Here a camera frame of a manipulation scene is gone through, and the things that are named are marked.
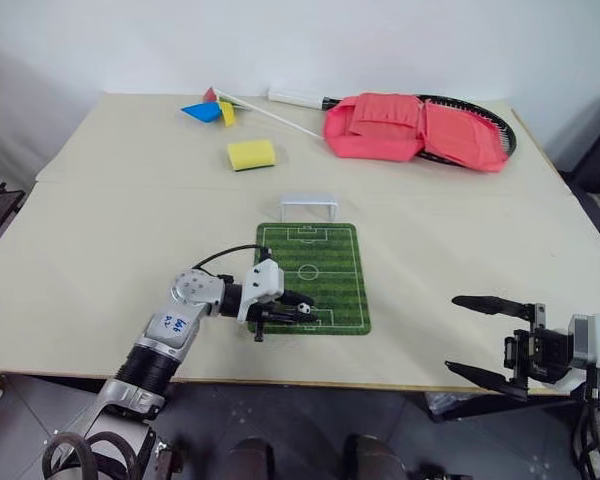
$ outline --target racket handle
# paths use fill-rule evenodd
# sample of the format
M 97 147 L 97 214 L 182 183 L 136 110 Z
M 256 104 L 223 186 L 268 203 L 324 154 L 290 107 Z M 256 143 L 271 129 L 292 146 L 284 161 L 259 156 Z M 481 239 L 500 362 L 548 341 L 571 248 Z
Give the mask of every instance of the racket handle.
M 288 103 L 300 107 L 315 108 L 316 110 L 329 110 L 335 107 L 340 101 L 336 98 L 329 98 L 312 92 L 275 87 L 269 89 L 267 98 L 271 102 Z

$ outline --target white wall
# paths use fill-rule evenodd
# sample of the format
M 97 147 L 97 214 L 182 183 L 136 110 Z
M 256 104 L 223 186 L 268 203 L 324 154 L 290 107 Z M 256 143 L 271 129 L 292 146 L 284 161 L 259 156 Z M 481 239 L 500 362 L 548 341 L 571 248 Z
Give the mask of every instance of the white wall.
M 31 184 L 101 91 L 271 83 L 507 98 L 568 167 L 600 129 L 600 0 L 0 0 L 0 168 Z

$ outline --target gray floor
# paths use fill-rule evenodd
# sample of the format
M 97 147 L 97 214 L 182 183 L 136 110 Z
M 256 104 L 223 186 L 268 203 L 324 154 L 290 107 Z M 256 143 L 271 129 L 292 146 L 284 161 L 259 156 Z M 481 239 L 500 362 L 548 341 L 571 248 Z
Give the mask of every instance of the gray floor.
M 22 375 L 6 377 L 0 401 L 0 480 L 40 479 L 40 454 L 93 394 Z M 186 446 L 174 479 L 215 479 L 228 450 L 259 436 L 275 450 L 278 478 L 338 478 L 340 451 L 352 432 L 386 440 L 409 469 L 439 464 L 479 479 L 578 480 L 569 459 L 570 427 L 543 410 L 432 423 L 398 392 L 176 385 L 154 422 L 159 436 Z M 153 478 L 152 466 L 146 479 Z

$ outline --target soccer field mat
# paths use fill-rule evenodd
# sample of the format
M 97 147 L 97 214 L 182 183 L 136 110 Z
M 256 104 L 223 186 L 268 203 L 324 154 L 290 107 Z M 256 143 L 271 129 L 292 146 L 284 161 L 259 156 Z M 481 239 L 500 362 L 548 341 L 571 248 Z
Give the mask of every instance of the soccer field mat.
M 263 223 L 258 226 L 257 243 L 272 249 L 273 259 L 284 270 L 286 289 L 313 298 L 312 313 L 318 317 L 311 324 L 266 325 L 265 333 L 369 333 L 369 308 L 353 225 Z

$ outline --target center circle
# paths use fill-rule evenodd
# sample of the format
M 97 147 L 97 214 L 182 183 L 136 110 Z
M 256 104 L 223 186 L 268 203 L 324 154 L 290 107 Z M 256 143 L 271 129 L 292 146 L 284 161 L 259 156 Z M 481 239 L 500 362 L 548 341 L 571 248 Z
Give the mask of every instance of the center circle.
M 302 280 L 315 280 L 319 274 L 318 267 L 310 263 L 305 263 L 298 269 L 298 277 Z

